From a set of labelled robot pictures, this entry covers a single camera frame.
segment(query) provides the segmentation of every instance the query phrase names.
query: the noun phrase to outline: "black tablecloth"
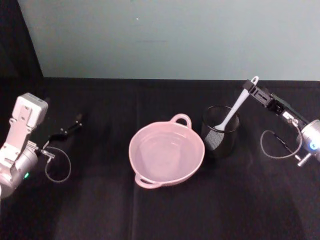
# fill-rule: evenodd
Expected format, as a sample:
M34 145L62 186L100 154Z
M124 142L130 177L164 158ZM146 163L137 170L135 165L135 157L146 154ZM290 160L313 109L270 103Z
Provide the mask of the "black tablecloth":
M252 97L240 108L232 154L205 157L186 182L146 190L134 182L130 139L145 125L187 114L200 133L211 105L232 106L244 81L47 78L35 88L4 79L0 88L0 140L9 129L17 96L50 97L45 122L31 140L70 125L83 113L83 129L58 143L72 161L70 179L46 179L39 159L16 192L2 200L0 239L101 240L314 240L320 239L320 163L303 168L294 158L273 160L260 148L265 129L294 148L297 133ZM260 81L305 118L319 118L319 82ZM287 154L271 137L266 150Z

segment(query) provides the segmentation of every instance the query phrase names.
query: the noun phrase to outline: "pink bowl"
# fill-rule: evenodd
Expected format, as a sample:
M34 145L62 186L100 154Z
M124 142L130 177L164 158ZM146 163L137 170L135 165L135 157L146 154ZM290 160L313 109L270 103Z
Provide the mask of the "pink bowl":
M184 119L186 125L177 123ZM154 122L131 139L129 159L135 182L146 189L179 184L200 167L205 145L192 130L190 118L177 114L170 121Z

